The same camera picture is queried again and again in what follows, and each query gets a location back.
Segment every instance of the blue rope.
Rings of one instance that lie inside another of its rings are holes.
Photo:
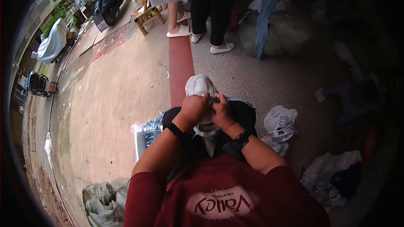
[[[164,112],[160,112],[160,116],[150,120],[142,126],[142,133],[148,140],[146,146],[149,147],[160,133],[163,132],[163,116]]]
[[[279,0],[262,0],[261,11],[256,20],[255,26],[255,50],[254,57],[261,61],[264,53],[265,43],[268,37],[268,17],[274,13],[276,4]]]

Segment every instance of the logo print on shirt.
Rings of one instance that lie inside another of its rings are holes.
[[[233,186],[197,193],[190,197],[187,209],[206,221],[231,220],[246,217],[258,203],[259,197],[243,187]]]

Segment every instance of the red curb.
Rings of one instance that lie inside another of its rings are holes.
[[[180,24],[188,26],[187,20]],[[169,38],[169,74],[171,107],[182,106],[185,84],[195,75],[189,36]]]

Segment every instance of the tricycle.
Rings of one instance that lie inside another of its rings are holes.
[[[48,98],[53,93],[56,93],[57,83],[49,81],[49,79],[43,74],[38,74],[37,72],[30,70],[25,88],[33,95]]]

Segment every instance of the black electric scooter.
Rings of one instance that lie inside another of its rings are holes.
[[[94,23],[103,32],[116,22],[116,14],[124,0],[94,0]]]

